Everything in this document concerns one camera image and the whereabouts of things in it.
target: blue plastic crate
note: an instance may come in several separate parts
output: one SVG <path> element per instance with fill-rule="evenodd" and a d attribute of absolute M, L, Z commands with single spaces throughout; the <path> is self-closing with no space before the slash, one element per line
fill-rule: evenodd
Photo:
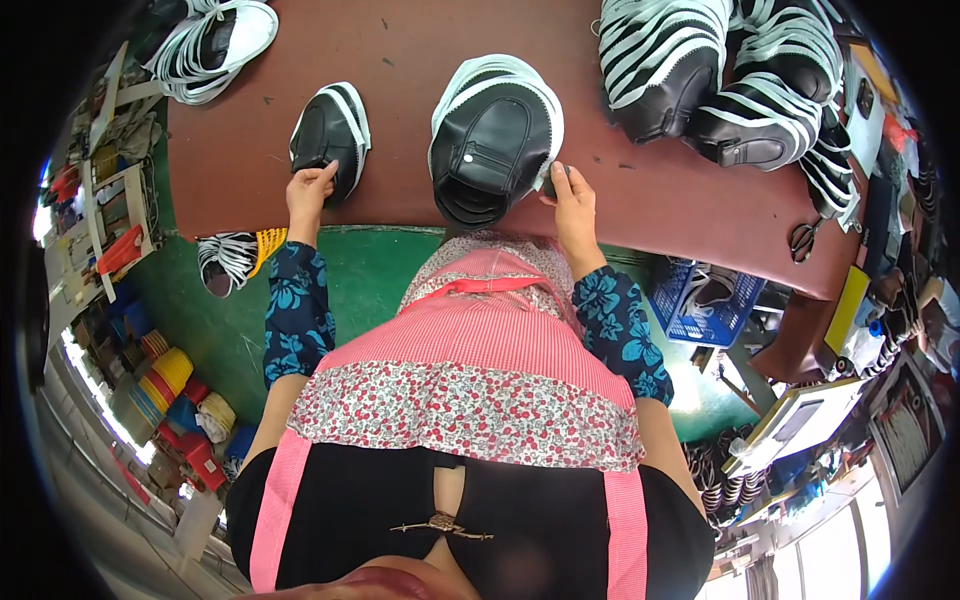
<path fill-rule="evenodd" d="M 678 313 L 690 289 L 696 266 L 697 261 L 673 259 L 655 283 L 650 305 L 668 340 L 729 348 L 746 324 L 766 279 L 739 273 L 733 284 L 733 297 L 712 304 L 712 315 L 680 316 Z"/>

